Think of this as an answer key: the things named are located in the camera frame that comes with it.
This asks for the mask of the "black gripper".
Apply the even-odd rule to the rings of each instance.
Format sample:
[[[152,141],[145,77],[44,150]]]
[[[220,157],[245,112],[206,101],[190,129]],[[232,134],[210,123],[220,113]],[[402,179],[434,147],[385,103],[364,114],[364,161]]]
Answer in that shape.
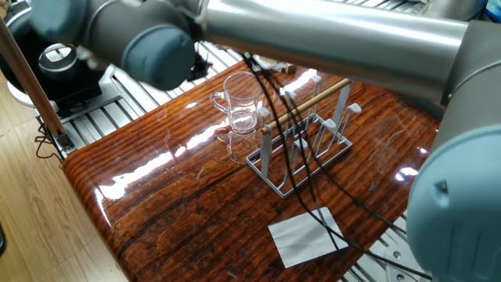
[[[195,53],[194,64],[189,72],[187,81],[195,81],[208,75],[208,70],[213,66],[211,62],[204,59],[198,52]]]

